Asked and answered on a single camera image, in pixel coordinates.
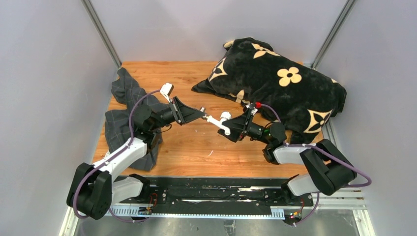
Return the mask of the white plastic water faucet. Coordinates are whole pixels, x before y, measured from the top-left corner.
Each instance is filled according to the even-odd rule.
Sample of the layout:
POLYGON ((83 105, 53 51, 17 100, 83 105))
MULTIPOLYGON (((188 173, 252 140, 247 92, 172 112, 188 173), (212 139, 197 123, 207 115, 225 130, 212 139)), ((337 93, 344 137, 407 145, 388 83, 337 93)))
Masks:
POLYGON ((226 136, 229 136, 231 134, 231 130, 229 127, 225 126, 223 122, 228 121, 232 118, 232 115, 229 112, 223 112, 220 116, 220 120, 215 119, 213 116, 209 115, 207 116, 207 122, 214 124, 219 129, 224 131, 224 134, 226 136))

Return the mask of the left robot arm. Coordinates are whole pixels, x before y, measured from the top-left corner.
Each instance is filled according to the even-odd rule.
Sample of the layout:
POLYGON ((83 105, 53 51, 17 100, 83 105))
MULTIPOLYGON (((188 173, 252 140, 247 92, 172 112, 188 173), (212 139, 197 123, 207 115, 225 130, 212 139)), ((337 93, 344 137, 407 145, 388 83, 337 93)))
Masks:
POLYGON ((148 180, 130 175, 118 181, 117 177, 135 161, 150 154, 160 134, 157 129, 173 122, 184 125, 203 118, 205 112, 172 98, 167 108, 158 112, 149 105, 136 104, 128 118, 130 137, 107 157, 93 163, 81 163, 75 170, 66 203, 80 219, 102 218, 112 205, 128 198, 139 203, 150 199, 148 180))

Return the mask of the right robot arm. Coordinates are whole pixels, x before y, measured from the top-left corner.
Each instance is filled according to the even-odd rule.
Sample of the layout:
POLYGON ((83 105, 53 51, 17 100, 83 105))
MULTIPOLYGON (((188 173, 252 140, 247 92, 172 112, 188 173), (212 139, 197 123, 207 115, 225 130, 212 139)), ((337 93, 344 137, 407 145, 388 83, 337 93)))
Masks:
POLYGON ((282 123, 256 124, 254 112, 254 108, 246 108, 237 117, 223 112, 220 117, 222 128, 218 133, 235 143, 245 137, 264 143, 266 146, 262 153, 268 163, 303 165, 306 168, 306 174, 295 175, 282 185, 284 203, 293 205, 301 195, 313 192, 331 196, 357 177, 351 163, 331 141, 323 139, 313 144, 289 144, 282 123))

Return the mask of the grey checked cloth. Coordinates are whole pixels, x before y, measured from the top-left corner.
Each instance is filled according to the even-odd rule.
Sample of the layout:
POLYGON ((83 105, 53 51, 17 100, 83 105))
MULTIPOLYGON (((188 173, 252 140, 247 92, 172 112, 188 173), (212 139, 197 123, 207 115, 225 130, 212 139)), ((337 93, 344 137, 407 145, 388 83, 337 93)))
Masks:
POLYGON ((134 122, 129 120, 137 101, 140 101, 140 105, 149 105, 155 112, 168 108, 167 104, 161 103, 154 95, 148 95, 124 67, 117 71, 117 75, 119 78, 112 82, 111 93, 118 103, 126 105, 126 109, 105 113, 105 139, 110 154, 131 138, 131 129, 138 131, 134 122))

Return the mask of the black floral plush blanket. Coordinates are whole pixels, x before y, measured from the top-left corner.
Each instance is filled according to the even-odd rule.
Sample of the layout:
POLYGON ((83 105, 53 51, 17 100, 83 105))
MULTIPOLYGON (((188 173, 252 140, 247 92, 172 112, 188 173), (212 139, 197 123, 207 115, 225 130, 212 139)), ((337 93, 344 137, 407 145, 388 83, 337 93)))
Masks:
POLYGON ((291 131, 290 143, 311 143, 343 111, 347 91, 335 79, 277 53, 252 37, 223 45, 225 55, 192 87, 241 105, 259 102, 262 117, 291 131))

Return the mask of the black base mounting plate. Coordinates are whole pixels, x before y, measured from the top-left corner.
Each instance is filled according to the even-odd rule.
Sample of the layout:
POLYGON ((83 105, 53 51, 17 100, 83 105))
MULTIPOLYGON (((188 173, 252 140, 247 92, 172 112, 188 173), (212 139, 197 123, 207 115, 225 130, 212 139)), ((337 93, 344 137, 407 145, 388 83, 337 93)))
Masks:
POLYGON ((317 210, 315 192, 290 198, 284 178, 148 177, 149 194, 111 207, 116 216, 299 219, 317 210))

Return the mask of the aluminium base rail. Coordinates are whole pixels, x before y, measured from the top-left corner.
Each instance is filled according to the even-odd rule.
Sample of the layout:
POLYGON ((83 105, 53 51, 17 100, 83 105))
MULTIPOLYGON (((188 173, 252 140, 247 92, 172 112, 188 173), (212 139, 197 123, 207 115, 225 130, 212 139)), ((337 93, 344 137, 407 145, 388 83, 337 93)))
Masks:
MULTIPOLYGON (((264 140, 266 147, 263 154, 267 162, 303 165, 307 169, 306 174, 283 181, 279 188, 267 189, 264 199, 260 201, 263 207, 278 205, 278 208, 272 208, 270 216, 282 219, 292 227, 299 225, 306 217, 301 211, 286 214, 283 206, 307 206, 313 194, 331 196, 342 188, 352 187, 352 181, 363 175, 330 140, 323 139, 314 144, 289 144, 285 142, 282 124, 277 122, 267 128, 259 128, 256 133, 249 129, 247 125, 240 136, 264 140)), ((176 195, 173 206, 167 207, 165 197, 160 203, 157 202, 157 193, 150 191, 149 180, 145 177, 132 174, 120 179, 122 171, 145 156, 145 146, 142 139, 129 138, 119 149, 100 161, 82 163, 77 167, 66 202, 78 218, 98 220, 106 214, 117 216, 120 202, 130 198, 149 202, 148 208, 141 208, 133 214, 133 221, 143 221, 160 213, 203 217, 255 215, 254 211, 246 209, 250 199, 242 200, 237 196, 204 197, 197 193, 197 189, 202 187, 201 183, 193 184, 176 195)))

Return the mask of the left aluminium frame post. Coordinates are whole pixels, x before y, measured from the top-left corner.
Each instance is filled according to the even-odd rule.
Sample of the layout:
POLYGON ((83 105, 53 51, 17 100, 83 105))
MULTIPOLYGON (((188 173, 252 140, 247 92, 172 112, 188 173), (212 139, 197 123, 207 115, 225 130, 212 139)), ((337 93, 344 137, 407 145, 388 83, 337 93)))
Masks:
POLYGON ((117 51, 111 42, 110 37, 108 36, 104 25, 102 24, 99 15, 97 14, 92 2, 90 0, 81 0, 87 14, 89 15, 92 23, 94 24, 102 42, 104 43, 110 57, 117 68, 120 68, 122 65, 121 59, 117 54, 117 51))

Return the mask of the aluminium frame post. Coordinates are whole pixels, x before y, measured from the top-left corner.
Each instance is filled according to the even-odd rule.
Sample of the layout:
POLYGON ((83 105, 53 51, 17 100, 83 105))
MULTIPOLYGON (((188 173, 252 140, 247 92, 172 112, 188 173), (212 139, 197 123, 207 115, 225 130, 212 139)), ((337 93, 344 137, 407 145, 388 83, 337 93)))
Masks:
POLYGON ((338 14, 334 24, 332 25, 329 33, 327 34, 324 42, 322 43, 318 53, 316 54, 313 62, 311 63, 310 68, 317 69, 317 67, 321 64, 321 61, 325 57, 328 49, 330 48, 332 42, 334 41, 335 37, 341 30, 344 22, 348 18, 350 12, 354 8, 356 0, 347 0, 345 1, 344 6, 342 7, 340 13, 338 14))
POLYGON ((92 2, 90 0, 81 0, 87 14, 89 15, 92 23, 94 24, 102 42, 104 43, 110 57, 117 68, 120 68, 122 65, 121 59, 117 54, 117 51, 111 42, 110 37, 108 36, 104 25, 102 24, 99 15, 97 14, 92 2))

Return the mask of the right aluminium frame post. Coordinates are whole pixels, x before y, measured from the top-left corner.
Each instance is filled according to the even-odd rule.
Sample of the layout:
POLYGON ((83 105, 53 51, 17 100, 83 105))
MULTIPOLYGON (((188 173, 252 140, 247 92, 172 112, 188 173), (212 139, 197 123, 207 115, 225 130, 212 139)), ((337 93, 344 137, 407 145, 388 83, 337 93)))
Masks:
POLYGON ((344 22, 348 18, 350 12, 354 8, 356 0, 347 0, 345 1, 344 6, 342 7, 340 13, 338 14, 334 24, 332 25, 329 33, 327 34, 324 42, 322 43, 318 53, 316 54, 313 62, 311 63, 310 68, 317 69, 317 67, 321 64, 321 61, 325 57, 328 49, 330 48, 332 42, 334 41, 335 37, 341 30, 344 22))

